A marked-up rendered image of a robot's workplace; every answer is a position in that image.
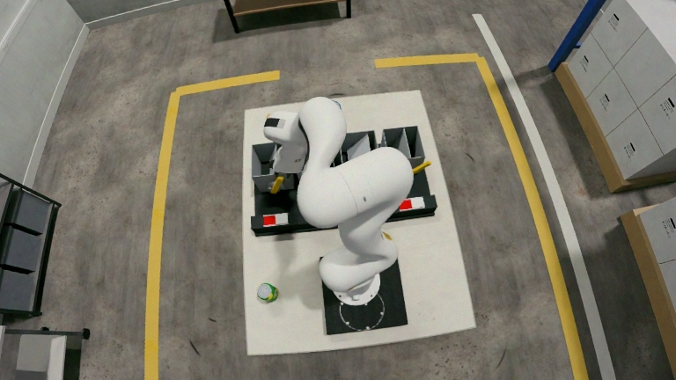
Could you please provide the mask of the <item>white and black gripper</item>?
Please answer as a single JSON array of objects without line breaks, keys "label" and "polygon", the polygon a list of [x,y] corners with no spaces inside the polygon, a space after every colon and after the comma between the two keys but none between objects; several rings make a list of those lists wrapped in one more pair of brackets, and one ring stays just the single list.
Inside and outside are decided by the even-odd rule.
[{"label": "white and black gripper", "polygon": [[304,170],[305,157],[300,162],[292,163],[283,157],[280,149],[276,152],[273,160],[268,163],[268,167],[273,169],[276,178],[278,178],[280,172],[286,172],[286,179],[288,179],[291,174]]}]

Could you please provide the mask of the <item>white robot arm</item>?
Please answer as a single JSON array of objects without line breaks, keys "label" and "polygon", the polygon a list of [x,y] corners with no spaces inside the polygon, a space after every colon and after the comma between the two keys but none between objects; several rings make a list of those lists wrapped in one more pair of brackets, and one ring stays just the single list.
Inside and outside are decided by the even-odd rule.
[{"label": "white robot arm", "polygon": [[398,257],[397,245],[381,227],[408,196],[413,171],[407,158],[390,147],[330,168],[346,133],[341,108],[323,97],[308,100],[298,113],[270,114],[263,129],[292,163],[308,151],[298,185],[300,213],[318,228],[338,225],[344,244],[321,260],[321,279],[341,301],[360,305],[377,294],[379,273]]}]

